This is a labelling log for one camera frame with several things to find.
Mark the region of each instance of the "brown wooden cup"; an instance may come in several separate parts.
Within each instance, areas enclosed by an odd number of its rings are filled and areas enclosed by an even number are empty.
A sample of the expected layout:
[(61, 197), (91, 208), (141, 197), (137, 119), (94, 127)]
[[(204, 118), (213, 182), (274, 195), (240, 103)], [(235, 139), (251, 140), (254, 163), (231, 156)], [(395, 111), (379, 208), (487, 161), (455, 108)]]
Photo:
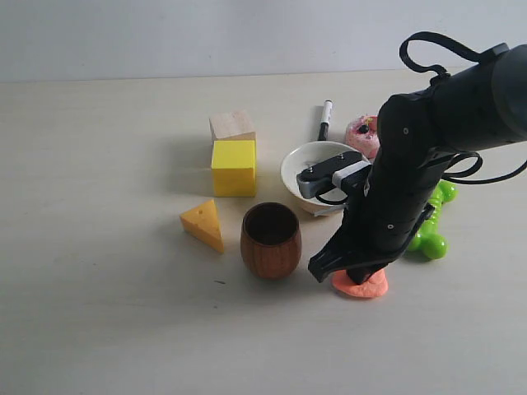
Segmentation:
[(283, 204), (260, 203), (245, 213), (240, 246), (245, 265), (256, 276), (289, 276), (301, 257), (298, 218)]

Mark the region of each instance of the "green bone toy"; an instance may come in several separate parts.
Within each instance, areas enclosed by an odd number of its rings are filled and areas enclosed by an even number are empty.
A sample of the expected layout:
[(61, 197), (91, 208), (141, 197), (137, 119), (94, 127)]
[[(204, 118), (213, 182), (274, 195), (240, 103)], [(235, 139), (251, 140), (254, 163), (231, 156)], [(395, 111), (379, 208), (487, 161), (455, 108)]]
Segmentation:
[(434, 189), (428, 202), (434, 207), (431, 217), (426, 220), (413, 237), (408, 251), (420, 249), (430, 259), (443, 258), (448, 251), (448, 244), (438, 232), (439, 216), (444, 202), (452, 202), (458, 193), (455, 185), (442, 179)]

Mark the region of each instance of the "orange toy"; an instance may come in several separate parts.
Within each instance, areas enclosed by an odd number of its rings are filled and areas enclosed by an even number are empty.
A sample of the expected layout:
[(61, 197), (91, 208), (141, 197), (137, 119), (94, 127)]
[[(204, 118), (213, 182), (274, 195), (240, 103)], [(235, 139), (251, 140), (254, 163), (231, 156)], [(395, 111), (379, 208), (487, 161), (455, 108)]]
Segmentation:
[(388, 280), (386, 280), (384, 269), (375, 272), (367, 281), (359, 286), (347, 276), (345, 270), (335, 272), (331, 282), (336, 290), (363, 299), (378, 298), (388, 290)]

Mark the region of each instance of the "white wall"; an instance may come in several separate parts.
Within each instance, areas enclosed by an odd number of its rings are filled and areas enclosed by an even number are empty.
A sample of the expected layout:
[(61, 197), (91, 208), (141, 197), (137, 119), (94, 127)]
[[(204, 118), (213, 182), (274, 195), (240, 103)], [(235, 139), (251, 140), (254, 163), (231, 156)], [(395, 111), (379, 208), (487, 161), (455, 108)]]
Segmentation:
[(415, 31), (512, 46), (525, 15), (525, 0), (0, 0), (0, 81), (401, 68)]

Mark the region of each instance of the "table surface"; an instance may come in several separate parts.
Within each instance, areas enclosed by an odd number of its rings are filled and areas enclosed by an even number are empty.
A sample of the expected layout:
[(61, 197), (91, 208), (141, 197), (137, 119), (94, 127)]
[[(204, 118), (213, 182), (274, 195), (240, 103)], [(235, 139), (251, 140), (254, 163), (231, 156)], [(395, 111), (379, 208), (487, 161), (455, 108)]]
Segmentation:
[[(461, 186), (441, 218), (447, 257), (390, 264), (378, 300), (347, 300), (306, 269), (341, 215), (296, 207), (281, 159), (315, 139), (325, 99), (329, 139), (342, 141), (350, 120), (428, 78), (0, 85), (0, 393), (525, 393), (524, 176)], [(178, 215), (211, 198), (208, 116), (233, 109), (258, 129), (259, 191), (217, 199), (220, 255)], [(481, 174), (499, 175), (525, 146), (484, 155)], [(265, 201), (301, 221), (301, 264), (285, 281), (241, 262), (242, 216)]]

